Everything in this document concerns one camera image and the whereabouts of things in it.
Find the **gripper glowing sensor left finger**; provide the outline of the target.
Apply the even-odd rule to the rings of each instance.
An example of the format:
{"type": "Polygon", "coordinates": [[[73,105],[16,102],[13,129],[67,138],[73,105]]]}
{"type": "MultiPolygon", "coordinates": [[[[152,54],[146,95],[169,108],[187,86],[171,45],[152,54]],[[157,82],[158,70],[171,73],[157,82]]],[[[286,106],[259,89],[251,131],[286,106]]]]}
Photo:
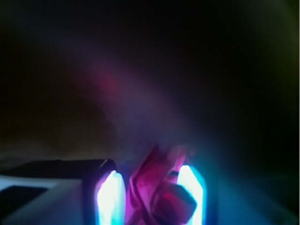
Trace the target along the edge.
{"type": "Polygon", "coordinates": [[[3,225],[122,225],[125,211],[111,159],[33,161],[0,174],[3,225]]]}

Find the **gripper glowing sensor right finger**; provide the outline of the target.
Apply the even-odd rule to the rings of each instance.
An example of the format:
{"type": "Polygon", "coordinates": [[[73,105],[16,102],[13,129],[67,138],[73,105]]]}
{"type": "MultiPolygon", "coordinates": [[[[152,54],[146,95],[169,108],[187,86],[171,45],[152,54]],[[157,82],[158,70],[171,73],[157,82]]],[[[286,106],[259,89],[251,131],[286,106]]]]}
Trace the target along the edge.
{"type": "Polygon", "coordinates": [[[179,169],[177,184],[196,202],[196,208],[187,225],[216,225],[218,223],[218,181],[206,171],[192,165],[179,169]]]}

